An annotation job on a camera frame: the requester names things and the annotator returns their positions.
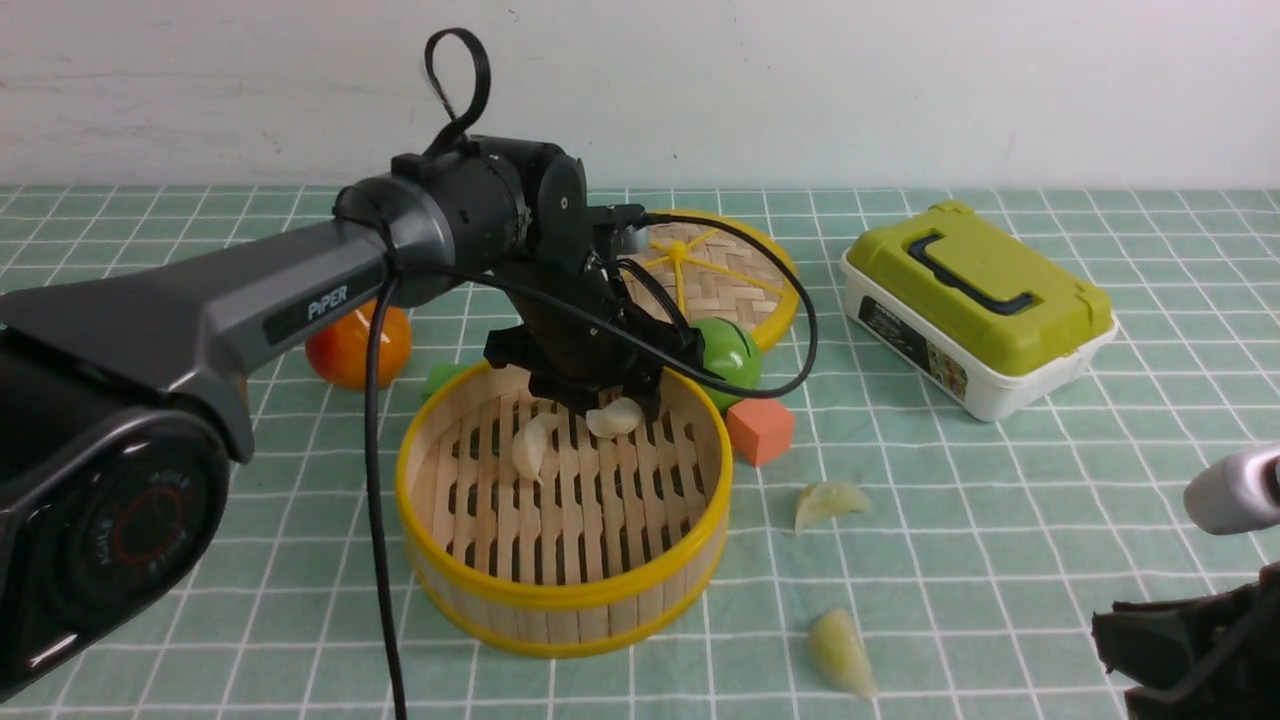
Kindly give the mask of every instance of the green ball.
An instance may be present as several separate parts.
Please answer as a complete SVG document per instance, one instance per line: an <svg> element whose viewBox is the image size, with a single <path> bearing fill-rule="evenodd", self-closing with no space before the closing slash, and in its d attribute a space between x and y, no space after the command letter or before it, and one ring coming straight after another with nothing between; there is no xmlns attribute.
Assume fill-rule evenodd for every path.
<svg viewBox="0 0 1280 720"><path fill-rule="evenodd" d="M724 382L732 386L751 389L760 387L764 354L751 333L721 318L703 318L689 324L703 332L704 368L724 378ZM721 413L742 400L708 387L703 389Z"/></svg>

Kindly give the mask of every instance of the green checkered tablecloth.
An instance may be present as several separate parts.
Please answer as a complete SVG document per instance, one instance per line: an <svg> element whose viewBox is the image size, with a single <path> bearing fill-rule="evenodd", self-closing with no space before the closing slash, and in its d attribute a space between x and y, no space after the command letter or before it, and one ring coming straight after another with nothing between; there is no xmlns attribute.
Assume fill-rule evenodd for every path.
<svg viewBox="0 0 1280 720"><path fill-rule="evenodd" d="M0 291L100 278L324 219L333 187L0 187ZM1110 292L1116 341L1091 372L998 425L970 420L841 311L832 263L868 227L960 197ZM739 464L707 596L659 637L590 660L516 659L453 629L393 552L413 716L431 720L1102 720L1091 614L1201 596L1280 559L1280 532L1213 538L1181 509L1206 464L1280 438L1280 192L630 191L776 237L820 313L794 450ZM461 288L412 313L384 393L384 468L433 364L475 361L507 300ZM794 331L767 383L797 369ZM388 719L362 509L361 400L300 351L250 383L260 451L188 582L27 692L0 720ZM876 503L795 537L796 492L860 483ZM392 497L384 497L390 502ZM394 521L396 512L388 512ZM398 524L389 528L398 542ZM883 696L829 692L809 623L846 606Z"/></svg>

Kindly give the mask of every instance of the orange ball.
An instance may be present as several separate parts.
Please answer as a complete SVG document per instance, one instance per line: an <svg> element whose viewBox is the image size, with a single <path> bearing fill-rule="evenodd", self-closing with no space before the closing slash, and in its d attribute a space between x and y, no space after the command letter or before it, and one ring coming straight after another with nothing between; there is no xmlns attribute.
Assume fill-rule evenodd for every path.
<svg viewBox="0 0 1280 720"><path fill-rule="evenodd" d="M306 342L307 361L317 375L346 389L365 389L365 354L369 327L374 319L369 301ZM399 307L388 307L383 322L381 347L378 348L378 387L392 384L413 347L408 316Z"/></svg>

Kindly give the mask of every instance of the green lid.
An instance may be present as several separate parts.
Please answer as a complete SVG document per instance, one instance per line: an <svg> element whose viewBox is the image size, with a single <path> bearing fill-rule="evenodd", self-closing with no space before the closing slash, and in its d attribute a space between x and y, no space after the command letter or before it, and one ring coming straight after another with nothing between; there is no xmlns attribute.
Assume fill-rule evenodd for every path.
<svg viewBox="0 0 1280 720"><path fill-rule="evenodd" d="M1111 329L1111 299L948 200L863 233L849 264L992 370L1025 375Z"/></svg>

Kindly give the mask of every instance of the orange foam block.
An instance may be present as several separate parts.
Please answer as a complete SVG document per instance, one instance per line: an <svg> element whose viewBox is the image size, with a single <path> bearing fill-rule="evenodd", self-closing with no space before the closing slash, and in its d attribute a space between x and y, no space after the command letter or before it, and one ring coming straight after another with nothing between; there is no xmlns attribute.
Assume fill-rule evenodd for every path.
<svg viewBox="0 0 1280 720"><path fill-rule="evenodd" d="M733 448L759 468L791 450L796 416L777 400L749 397L730 406L724 427Z"/></svg>

